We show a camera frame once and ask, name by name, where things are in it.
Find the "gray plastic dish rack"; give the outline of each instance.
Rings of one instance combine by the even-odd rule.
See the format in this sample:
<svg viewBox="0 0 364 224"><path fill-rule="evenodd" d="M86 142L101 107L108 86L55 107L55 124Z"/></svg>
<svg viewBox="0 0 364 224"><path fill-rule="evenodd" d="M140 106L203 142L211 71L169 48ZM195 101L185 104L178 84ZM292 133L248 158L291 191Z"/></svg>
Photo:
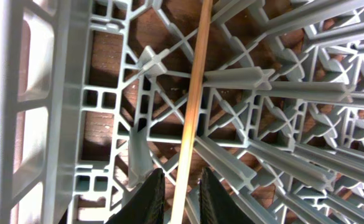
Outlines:
<svg viewBox="0 0 364 224"><path fill-rule="evenodd" d="M105 16L92 13L93 4L107 7ZM213 6L212 22L223 32L235 56L218 70L205 72L206 81L200 110L199 131L195 151L209 164L220 180L232 187L233 200L255 223L284 223L287 210L298 219L294 223L364 223L364 0L291 0L293 10L269 19L263 10L265 0L219 0ZM130 0L0 0L0 223L9 223L17 206L19 223L57 223L68 209L68 223L96 223L77 219L77 200L103 197L105 206L97 223L105 222L118 212L153 170L164 170L169 182L177 168L178 154L162 163L147 141L180 143L180 138L157 136L151 127L170 114L184 122L180 107L188 93L173 103L156 82L159 75L190 77L188 73L171 71L162 60L181 49L192 62L194 50L189 35L181 33L161 9L161 0L146 0L132 10ZM115 19L114 7L126 11L126 18ZM162 52L146 46L135 55L128 46L132 20L148 9L155 10L167 30L178 42ZM233 37L225 22L241 11L248 11L260 25L262 34L247 45ZM338 18L329 29L327 19ZM29 25L30 50L28 84L18 95L22 23ZM286 48L280 36L304 29L302 52ZM87 85L92 31L123 36L118 87ZM257 67L250 51L265 41L280 69ZM336 60L331 55L342 55ZM126 62L131 57L134 64ZM238 63L242 68L227 69ZM314 80L316 66L325 70L324 78ZM126 69L137 71L124 80ZM144 77L151 88L143 88ZM122 90L139 80L138 104L131 126L121 115ZM217 88L243 90L243 98L235 106L222 99ZM97 92L96 106L84 104L87 91ZM116 95L115 109L103 107L105 93ZM152 119L154 94L169 105ZM140 113L142 97L149 98L147 113ZM270 97L287 98L282 108ZM212 101L220 102L226 111L209 125ZM332 105L322 113L317 105ZM262 110L268 110L276 121L259 131ZM25 111L24 146L20 168L13 171L17 114ZM114 115L112 147L109 162L80 162L85 112ZM315 125L303 132L304 120L311 115ZM146 127L138 131L139 121ZM210 139L216 129L228 124L236 129L235 141ZM122 124L128 132L119 131ZM262 142L269 133L277 133L275 144ZM308 142L323 138L326 147ZM117 145L118 140L125 140ZM359 149L351 149L353 142ZM230 154L222 147L238 147ZM128 152L128 185L114 176L115 158ZM262 169L255 171L239 158L254 155ZM274 184L274 201L264 208L251 196L258 187ZM112 195L113 187L118 192ZM339 193L350 189L345 200ZM187 196L185 210L191 223L199 223L198 190ZM165 222L170 220L170 209Z"/></svg>

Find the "wooden rod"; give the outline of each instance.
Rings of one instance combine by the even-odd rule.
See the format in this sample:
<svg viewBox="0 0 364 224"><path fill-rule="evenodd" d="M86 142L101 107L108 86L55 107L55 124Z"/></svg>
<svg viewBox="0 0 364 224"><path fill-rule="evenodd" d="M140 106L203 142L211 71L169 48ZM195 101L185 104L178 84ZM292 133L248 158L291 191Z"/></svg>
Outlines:
<svg viewBox="0 0 364 224"><path fill-rule="evenodd" d="M182 145L177 168L176 188L172 206L171 224L181 224L186 199L187 181L193 153L195 132L197 130L198 112L202 97L202 78L207 55L208 35L211 22L212 0L203 0L200 24L195 43L192 76L189 86L186 117L183 127Z"/></svg>

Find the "wooden chopstick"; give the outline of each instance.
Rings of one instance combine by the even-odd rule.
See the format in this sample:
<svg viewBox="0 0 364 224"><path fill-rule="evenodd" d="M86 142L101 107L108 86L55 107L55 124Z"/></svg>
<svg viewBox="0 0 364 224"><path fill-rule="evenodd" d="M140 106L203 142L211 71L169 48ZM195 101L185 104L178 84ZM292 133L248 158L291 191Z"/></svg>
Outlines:
<svg viewBox="0 0 364 224"><path fill-rule="evenodd" d="M195 132L197 129L198 112L202 97L202 79L207 55L208 35L211 22L213 0L203 0L200 24L198 25L197 41L195 43L192 76L189 86L186 116L183 128L182 146L180 148L179 165L177 168L174 203L172 205L171 224L182 223L184 203L186 199L187 182L189 180L190 163L192 159Z"/></svg>

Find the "plastic lattice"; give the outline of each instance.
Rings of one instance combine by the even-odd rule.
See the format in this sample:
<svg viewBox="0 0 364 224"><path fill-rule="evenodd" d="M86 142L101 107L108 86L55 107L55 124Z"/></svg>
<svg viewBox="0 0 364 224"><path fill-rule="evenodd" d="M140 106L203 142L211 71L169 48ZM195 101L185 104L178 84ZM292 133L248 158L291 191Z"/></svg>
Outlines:
<svg viewBox="0 0 364 224"><path fill-rule="evenodd" d="M114 93L114 109L102 107L101 103L86 106L81 102L81 110L114 115L113 144L109 162L77 164L74 198L68 213L75 213L78 196L96 195L106 199L102 219L106 221L128 202L153 170L153 164L162 168L168 181L175 184L171 172L177 168L178 154L163 163L147 142L181 142L181 136L151 133L155 124L171 114L184 123L180 109L188 95L184 93L173 102L157 78L189 78L188 73L169 70L163 60L181 49L192 62L194 50L189 40L197 29L184 35L167 18L160 0L146 0L134 11L131 1L95 3L106 6L107 11L103 16L91 15L90 29L124 37L121 66L117 88L83 86L84 91L97 91L97 102L103 101L104 93ZM263 9L265 0L219 0L214 5L212 22L222 31L235 56L218 70L205 72L195 151L213 167L220 180L227 181L234 191L233 200L255 223L284 223L288 210L298 217L294 223L364 223L364 0L291 0L291 4L293 10L273 19ZM113 7L125 10L125 19L112 17ZM135 55L128 46L130 24L148 9L156 12L177 43L161 52L145 46L141 55ZM248 11L261 30L261 35L248 44L243 44L225 26L241 11ZM284 46L281 39L284 34L300 29L304 30L304 42L297 53ZM262 69L254 63L250 52L259 42L269 46L280 64L277 69ZM134 63L127 62L127 57ZM228 68L235 63L241 68ZM126 69L135 71L127 79ZM145 79L150 88L144 87ZM121 95L136 80L138 104L131 125L121 114ZM241 101L231 105L217 88L242 90ZM169 107L152 118L155 94ZM147 113L141 112L142 98L148 98ZM274 98L283 98L283 104L275 103ZM214 100L225 113L210 124ZM261 124L264 110L274 117L272 123ZM304 121L308 119L312 126L306 128ZM234 141L211 138L214 131L230 124L236 129ZM270 134L275 134L276 140L271 144L263 142ZM316 146L314 139L321 139L323 145ZM222 147L239 150L230 154ZM128 184L114 175L116 156L126 151ZM254 155L262 169L254 170L241 162L245 154ZM106 177L98 184L103 188L96 187L97 177ZM271 184L276 186L276 196L264 208L251 194L258 187ZM347 200L343 196L346 189L352 193ZM187 197L186 212L191 223L200 220L197 194L195 188ZM170 209L165 222L169 219Z"/></svg>

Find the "plastic grid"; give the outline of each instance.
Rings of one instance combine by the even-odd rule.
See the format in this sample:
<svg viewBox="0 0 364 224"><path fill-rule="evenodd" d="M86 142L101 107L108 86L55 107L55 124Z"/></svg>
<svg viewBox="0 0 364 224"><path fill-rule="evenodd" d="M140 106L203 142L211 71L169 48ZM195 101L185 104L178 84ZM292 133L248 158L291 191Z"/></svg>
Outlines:
<svg viewBox="0 0 364 224"><path fill-rule="evenodd" d="M150 152L147 141L180 143L180 136L150 134L150 128L172 113L183 123L183 114L179 108L186 103L187 94L173 103L156 82L156 77L165 74L188 78L189 74L169 71L161 60L177 48L181 48L190 61L194 55L188 40L197 30L184 36L162 11L162 1L146 1L135 11L132 11L129 1L109 0L99 3L107 5L107 13L106 16L91 15L89 35L92 30L99 30L123 36L119 84L117 88L84 85L81 94L86 90L97 91L99 103L97 106L85 106L81 100L80 105L82 115L84 111L114 114L112 148L109 163L84 161L83 164L76 165L76 180L80 176L89 176L90 179L76 181L74 198L68 210L69 223L75 221L75 205L79 195L99 195L106 198L103 212L105 221L128 202L133 195L133 188L138 186L152 169L152 163L163 168L166 178L175 184L175 179L170 173L177 167L178 154L163 164ZM350 149L354 141L360 142L360 147L364 149L364 117L359 116L359 110L364 110L364 1L317 0L291 3L296 7L293 11L270 20L263 11L264 1L218 1L214 5L212 21L223 31L236 55L220 66L219 70L224 71L220 74L235 73L236 71L227 70L227 67L238 62L242 69L245 69L242 74L259 74L256 79L258 85L248 86L251 84L247 83L245 88L241 87L247 89L244 90L243 99L237 105L231 106L222 99L215 87L211 87L221 84L216 80L204 83L209 90L204 91L203 95L200 114L203 114L205 119L199 122L198 131L202 135L196 139L195 150L216 170L220 180L226 179L235 191L235 202L256 223L284 223L287 208L300 218L296 223L364 223L364 150ZM125 20L112 18L113 7L126 10ZM150 8L155 10L168 31L179 41L170 49L158 54L147 46L142 55L137 56L128 47L129 25L133 19ZM224 26L227 20L245 9L249 10L263 30L262 35L246 46L233 37ZM336 17L338 22L325 30L324 24L327 19L333 17ZM305 30L305 42L299 54L283 46L280 40L280 35L297 29ZM249 52L262 40L269 44L277 60L282 63L279 70L258 71L258 68L253 68L255 64ZM86 68L90 61L90 49L91 45L88 43ZM343 55L343 60L333 59L330 54ZM126 63L127 55L133 59L134 65ZM315 80L318 63L321 63L325 70L325 76L321 80ZM125 69L138 72L124 81ZM88 69L85 70L84 78L87 74ZM211 80L210 73L206 73L205 76ZM288 82L280 82L281 77L286 77ZM149 89L143 87L145 78L149 78L151 82ZM237 74L232 82L237 86L236 83L242 79L244 77ZM139 80L140 103L137 105L132 127L120 113L120 102L122 90L135 80ZM116 94L115 109L102 107L100 102L103 101L104 93ZM155 93L160 94L169 108L160 116L151 119ZM139 113L143 96L149 97L147 113ZM288 99L280 108L274 105L272 96ZM220 102L221 108L227 114L210 126L209 113L214 98ZM331 105L332 109L324 113L319 109L320 104ZM259 131L260 115L265 109L276 117L276 122ZM307 116L314 120L315 125L304 131L303 122ZM140 127L142 130L138 131L139 121L142 119L146 120L146 128ZM217 128L229 123L236 128L235 141L214 141L207 137ZM119 131L119 124L129 133ZM274 144L260 141L269 133L278 135ZM309 146L308 142L313 138L324 138L326 146L322 149ZM133 139L131 142L137 146L133 147L133 144L129 143L128 147L126 142L117 144L118 140L130 139ZM240 150L231 155L222 147L238 147ZM135 165L129 164L129 173L134 174L134 177L129 176L129 186L113 178L115 157L124 151L129 152L130 162L135 160ZM246 153L258 158L263 167L259 172L238 160ZM337 178L337 173L342 175L340 179ZM101 183L107 185L103 188L106 190L97 191L97 183L94 181L96 177L108 178L108 181ZM277 194L273 204L265 209L250 193L259 186L271 184L276 186ZM122 197L111 199L113 187ZM352 189L354 196L348 200L342 200L337 196L344 188ZM190 221L199 223L197 189L189 193L186 210ZM329 210L335 211L335 216L327 218ZM170 210L166 213L167 221L169 215Z"/></svg>

